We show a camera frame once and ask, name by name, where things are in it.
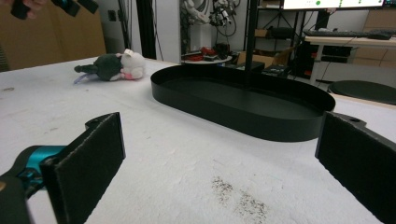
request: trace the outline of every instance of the table surface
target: table surface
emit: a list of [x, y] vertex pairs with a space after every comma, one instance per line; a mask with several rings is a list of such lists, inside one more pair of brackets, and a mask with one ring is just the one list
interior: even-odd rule
[[384, 49], [396, 49], [396, 38], [393, 37], [390, 40], [377, 40], [369, 38], [357, 38], [357, 37], [327, 37], [327, 36], [306, 36], [306, 42], [310, 42], [313, 45], [330, 45], [330, 46], [343, 46], [343, 47], [354, 47], [362, 46], [366, 48], [384, 48]]
[[215, 60], [213, 62], [210, 61], [190, 61], [190, 60], [182, 60], [183, 63], [194, 63], [194, 64], [213, 64], [213, 63], [227, 63], [230, 61], [233, 57], [232, 56], [227, 56], [226, 59], [221, 59], [221, 60]]
[[[0, 174], [25, 148], [67, 145], [118, 111], [126, 159], [87, 223], [379, 223], [315, 158], [318, 139], [265, 141], [155, 101], [149, 77], [170, 63], [73, 84], [94, 60], [0, 73]], [[335, 112], [396, 142], [395, 107], [334, 98]], [[47, 192], [28, 203], [36, 223], [55, 223]]]

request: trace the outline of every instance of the black chair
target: black chair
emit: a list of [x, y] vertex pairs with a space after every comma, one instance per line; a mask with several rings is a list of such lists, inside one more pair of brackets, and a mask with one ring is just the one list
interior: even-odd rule
[[336, 81], [329, 85], [328, 92], [382, 104], [396, 105], [396, 89], [374, 82], [359, 80]]

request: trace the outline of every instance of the dirt stain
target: dirt stain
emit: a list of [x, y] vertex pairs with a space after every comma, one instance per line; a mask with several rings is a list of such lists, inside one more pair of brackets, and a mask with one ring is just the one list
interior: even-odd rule
[[13, 88], [13, 87], [3, 89], [3, 91], [14, 91], [14, 90], [15, 90], [15, 88]]
[[231, 208], [246, 223], [265, 223], [268, 213], [268, 206], [265, 203], [253, 198], [241, 189], [235, 189], [219, 176], [213, 178], [212, 189], [219, 203], [225, 208]]

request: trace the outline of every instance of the stuffed toy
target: stuffed toy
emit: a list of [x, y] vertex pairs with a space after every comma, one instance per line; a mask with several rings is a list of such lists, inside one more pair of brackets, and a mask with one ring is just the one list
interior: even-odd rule
[[99, 56], [93, 64], [78, 65], [75, 71], [86, 73], [75, 83], [84, 77], [95, 74], [104, 81], [115, 81], [119, 79], [134, 80], [144, 75], [145, 59], [137, 52], [126, 49], [123, 54], [104, 54]]

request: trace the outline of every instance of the computer monitor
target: computer monitor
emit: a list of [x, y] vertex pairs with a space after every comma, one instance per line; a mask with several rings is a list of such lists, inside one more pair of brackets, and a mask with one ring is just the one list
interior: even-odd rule
[[283, 0], [284, 10], [323, 10], [381, 8], [387, 0]]

